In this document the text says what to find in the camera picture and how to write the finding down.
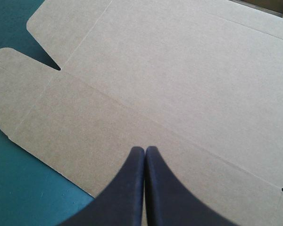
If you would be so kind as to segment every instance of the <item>brown cardboard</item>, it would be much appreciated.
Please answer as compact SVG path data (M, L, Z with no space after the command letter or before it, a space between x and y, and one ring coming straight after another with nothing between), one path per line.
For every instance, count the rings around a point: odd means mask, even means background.
M132 146L156 145L218 213L283 225L283 19L225 0L70 5L28 23L60 72L0 50L8 137L95 196Z

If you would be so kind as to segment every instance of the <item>die-cut cardboard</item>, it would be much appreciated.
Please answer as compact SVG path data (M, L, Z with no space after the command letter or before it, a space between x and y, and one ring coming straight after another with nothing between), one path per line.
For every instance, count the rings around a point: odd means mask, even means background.
M283 19L226 0L46 0L0 49L0 129L96 196L135 145L239 225L283 225Z

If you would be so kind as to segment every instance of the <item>blue-green surface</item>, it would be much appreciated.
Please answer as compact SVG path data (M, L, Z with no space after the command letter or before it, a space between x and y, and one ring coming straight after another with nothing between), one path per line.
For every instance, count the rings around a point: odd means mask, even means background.
M43 1L0 0L0 48L14 48L58 69L26 30ZM55 225L92 200L0 131L0 226Z

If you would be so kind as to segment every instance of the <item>flattened cardboard box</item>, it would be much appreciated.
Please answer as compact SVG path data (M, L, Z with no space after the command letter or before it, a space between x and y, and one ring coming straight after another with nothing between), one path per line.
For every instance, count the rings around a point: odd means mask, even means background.
M239 225L283 225L283 19L230 1L46 0L62 68L0 49L0 128L92 195L134 145Z

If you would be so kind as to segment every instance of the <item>crease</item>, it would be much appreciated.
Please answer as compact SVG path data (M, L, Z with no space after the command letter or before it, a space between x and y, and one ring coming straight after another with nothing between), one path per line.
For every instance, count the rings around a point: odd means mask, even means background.
M203 13L208 14L208 15L212 15L212 16L215 16L215 17L218 17L219 19L228 21L228 22L233 23L233 24L239 24L239 25L241 25L241 26L243 26L243 27L246 27L246 28L249 28L249 29L251 29L251 30L253 30L253 31L257 31L257 32L260 32L260 33L263 33L263 34L272 36L272 37L274 37L274 38L276 38L276 39L280 39L280 40L283 41L283 38L278 37L278 36L275 36L275 35L270 34L270 33L268 33L268 32L264 32L264 31L262 31L262 30L259 30L259 29L256 29L256 28L247 26L247 25L245 25L245 24L242 24L242 23L239 23L239 22L236 22L236 21L233 21L233 20L229 20L229 19L227 19L227 18L224 18L224 17L222 17L222 16L219 16L219 15L216 15L216 14L213 14L213 13L204 12L204 11L203 11Z
M74 76L74 75L72 75L72 74L70 74L70 73L67 73L67 74L70 75L70 76L72 76L72 77L74 77L74 78L77 78L80 82L82 82L82 83L85 84L86 86L88 86L88 87L90 87L90 88L96 90L97 92L101 93L102 95L108 97L109 99L111 99L111 100L113 100L114 102L116 102L118 105L121 105L121 106L124 107L124 108L127 108L127 109L132 110L132 111L134 112L134 114L140 115L140 116L142 116L143 118L146 118L147 120L149 120L149 121L151 121L151 122L157 124L158 126L162 127L163 129L165 129L166 131L170 132L171 134L176 135L177 137L180 137L180 138L183 139L185 142L188 142L189 144L191 144L191 145L194 146L195 148L199 149L200 151L204 151L206 154L208 154L208 155L210 155L210 156L213 156L214 158L218 159L219 161L225 163L226 165L231 166L231 167L233 167L234 169L236 169L236 170L238 170L238 171L240 171L240 172L243 172L243 173L246 173L246 174L248 174L248 175L250 175L250 176L253 176L253 177L255 177L255 178L257 178L257 179L259 179L259 180L261 180L261 181L263 181L263 182L265 182L265 183L267 183L267 184L269 184L270 186L272 186L272 187L274 187L274 188L281 189L281 187L277 186L276 184L274 184L274 183L272 183L272 182L269 182L268 180L266 180L266 179L264 179L264 178L262 178L262 177L260 177L260 176L258 176L258 175L256 175L256 174L254 174L254 173L248 171L248 170L245 169L244 167L242 167L242 166L240 166L240 165L237 165L237 164L235 164L235 163L233 163L233 162L230 162L229 160L225 159L224 157L221 157L220 155L217 155L217 154L211 152L210 150L208 150L208 149L202 147L201 145L199 145L199 144L197 144L197 143L194 143L192 140L189 140L188 138L186 138L186 137L180 135L179 133L177 133L177 132L175 132L175 131L173 131L173 130L167 128L166 126L164 126L163 124L157 122L156 120L151 119L149 116L146 116L146 115L140 113L139 111L135 110L135 109L132 108L131 106L126 105L126 104L123 103L122 101L117 100L117 99L115 99L115 98L109 96L108 94L104 93L103 91L101 91L101 90L99 90L99 89L93 87L91 84L88 84L88 82L84 81L84 80L81 79L79 76Z
M37 103L39 102L39 100L42 98L44 92L47 90L50 82L52 81L52 78L54 75L56 75L56 73L54 73L51 78L49 79L48 83L45 85L43 91L41 92L41 94L36 98L36 101L34 104L32 104L32 106L30 107L30 109L28 110L27 114L24 115L24 117L22 118L22 120L17 124L17 126L15 127L14 129L14 132L10 135L10 139L13 139L14 138L14 135L16 133L16 131L18 130L18 128L23 124L23 122L27 119L27 117L29 116L30 112L34 109L34 107L36 107Z
M272 215L272 217L270 219L270 221L271 221L270 223L275 222L276 219L277 219L277 212L278 212L278 209L280 208L281 198L282 198L282 192L279 194L279 199L278 199L277 207L276 207L275 211L273 212L273 215Z
M1 66L0 66L0 69L4 70L4 71L7 72L8 74L11 74L11 75L14 75L14 76L15 76L15 74L13 74L12 72L8 71L7 69L5 69L5 68L3 68L3 67L1 67Z
M87 34L84 36L84 38L81 40L81 42L78 44L78 46L74 49L74 51L70 54L68 60L60 67L61 70L62 68L65 67L65 65L68 63L68 61L71 59L72 55L76 52L76 50L81 46L81 44L84 42L84 40L86 39L86 37L89 35L89 33L94 29L95 25L98 23L98 21L101 19L101 17L104 15L104 13L107 11L107 9L109 8L109 6L111 5L111 3L113 2L113 0L111 0L111 2L106 6L106 8L104 9L104 11L101 13L101 15L99 16L99 18L95 21L95 23L93 24L93 26L91 27L91 29L87 32ZM14 132L11 134L10 139L12 139L16 133L16 131L18 130L18 128L23 124L23 122L27 119L28 115L30 114L30 112L32 111L32 109L37 105L38 101L42 98L43 94L45 93L45 91L47 90L48 86L50 85L53 76L56 75L57 73L59 73L59 71L56 71L51 78L49 79L48 83L46 84L46 86L44 87L43 91L41 92L41 94L36 98L35 103L30 107L30 109L28 110L28 113L23 117L23 119L19 122L19 124L15 127Z
M87 34L84 36L84 38L81 40L81 42L77 45L77 47L74 49L74 51L70 54L68 60L61 66L61 68L64 68L65 65L68 63L68 61L72 58L73 54L78 50L78 48L81 46L81 44L85 41L85 39L87 38L87 36L90 34L90 32L94 29L94 27L96 26L96 24L98 23L98 21L102 18L102 16L105 14L105 12L107 11L107 9L109 8L109 6L111 5L111 3L113 2L113 0L111 0L111 2L106 6L106 8L104 9L104 11L101 13L101 15L99 16L99 18L97 18L97 20L94 22L93 26L90 28L90 30L87 32Z

